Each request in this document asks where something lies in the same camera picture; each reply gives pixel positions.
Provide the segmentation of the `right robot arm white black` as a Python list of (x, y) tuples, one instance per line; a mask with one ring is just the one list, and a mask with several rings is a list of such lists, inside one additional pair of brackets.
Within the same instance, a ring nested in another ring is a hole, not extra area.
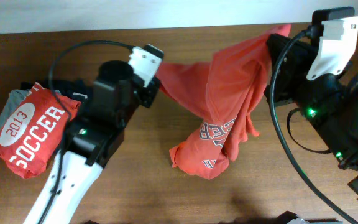
[[(312, 125), (332, 154), (340, 169), (358, 171), (358, 74), (347, 85), (332, 73), (308, 80), (306, 73), (317, 56), (317, 48), (302, 42), (303, 34), (290, 39), (279, 34), (268, 38), (267, 46), (273, 62), (272, 79), (265, 91), (277, 136), (292, 166), (306, 185), (335, 212), (350, 223), (355, 219), (325, 196), (304, 173), (278, 123), (277, 107), (296, 104), (289, 112), (301, 113)], [(358, 176), (348, 186), (358, 196)]]

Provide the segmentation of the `folded grey shirt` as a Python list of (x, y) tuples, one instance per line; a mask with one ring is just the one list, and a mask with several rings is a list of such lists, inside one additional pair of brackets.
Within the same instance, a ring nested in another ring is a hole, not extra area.
[(2, 109), (0, 114), (0, 130), (4, 126), (5, 122), (7, 121), (8, 117), (16, 110), (16, 108), (21, 104), (21, 102), (26, 98), (28, 95), (28, 90), (12, 90), (9, 93), (9, 98)]

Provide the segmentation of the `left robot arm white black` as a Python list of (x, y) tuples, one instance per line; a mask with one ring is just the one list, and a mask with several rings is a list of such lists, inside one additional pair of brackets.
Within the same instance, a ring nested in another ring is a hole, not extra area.
[(69, 223), (82, 198), (124, 140), (139, 106), (150, 107), (160, 81), (157, 59), (103, 63), (93, 96), (63, 132), (51, 173), (26, 223)]

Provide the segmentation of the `folded red 2013 soccer shirt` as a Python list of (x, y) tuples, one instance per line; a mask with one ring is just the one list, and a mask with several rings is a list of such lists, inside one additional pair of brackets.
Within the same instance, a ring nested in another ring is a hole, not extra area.
[(29, 179), (46, 170), (62, 140), (66, 121), (72, 120), (78, 111), (62, 107), (60, 110), (25, 103), (8, 117), (0, 130), (0, 158), (13, 173)]

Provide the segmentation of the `folded navy blue shirt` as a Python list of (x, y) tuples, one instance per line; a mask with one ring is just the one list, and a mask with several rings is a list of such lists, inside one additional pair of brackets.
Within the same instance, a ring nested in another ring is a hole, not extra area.
[(33, 84), (22, 82), (21, 90), (25, 91), (25, 98), (19, 103), (19, 106), (32, 103), (35, 107), (55, 106), (62, 110), (63, 105), (68, 110), (77, 110), (92, 96), (92, 88), (86, 86), (81, 79), (75, 81), (52, 80), (52, 85), (58, 100), (54, 97), (48, 80), (37, 80)]

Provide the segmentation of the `orange McKinney Boyd soccer t-shirt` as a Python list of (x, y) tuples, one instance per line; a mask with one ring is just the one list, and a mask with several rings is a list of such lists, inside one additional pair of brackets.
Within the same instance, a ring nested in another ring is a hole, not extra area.
[(270, 35), (288, 36), (291, 24), (275, 26), (213, 54), (209, 62), (163, 63), (161, 91), (203, 121), (185, 141), (169, 150), (173, 167), (213, 179), (239, 154), (239, 144), (258, 136), (251, 112), (260, 103), (273, 62)]

